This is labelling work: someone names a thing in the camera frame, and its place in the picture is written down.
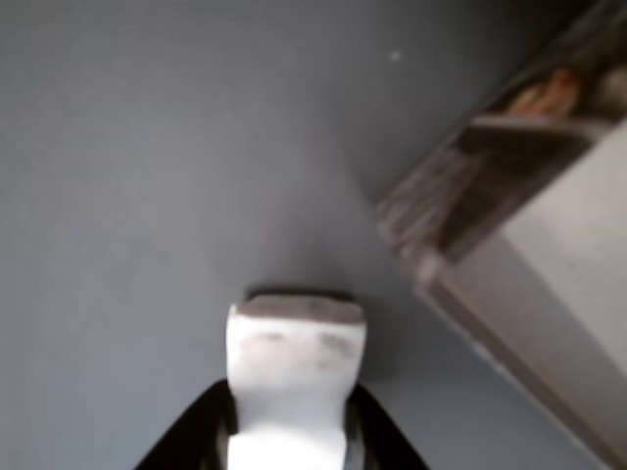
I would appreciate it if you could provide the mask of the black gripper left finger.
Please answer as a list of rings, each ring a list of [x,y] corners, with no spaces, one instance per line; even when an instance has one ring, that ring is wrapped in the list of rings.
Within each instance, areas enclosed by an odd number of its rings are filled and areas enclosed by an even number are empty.
[[[228,383],[217,381],[182,412],[135,469],[226,469],[228,440],[238,429]]]

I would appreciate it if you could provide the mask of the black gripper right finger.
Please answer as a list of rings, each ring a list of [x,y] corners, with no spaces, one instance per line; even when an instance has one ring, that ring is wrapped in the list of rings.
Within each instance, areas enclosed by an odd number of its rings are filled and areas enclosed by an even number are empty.
[[[343,469],[412,469],[429,466],[379,401],[357,384],[347,398]]]

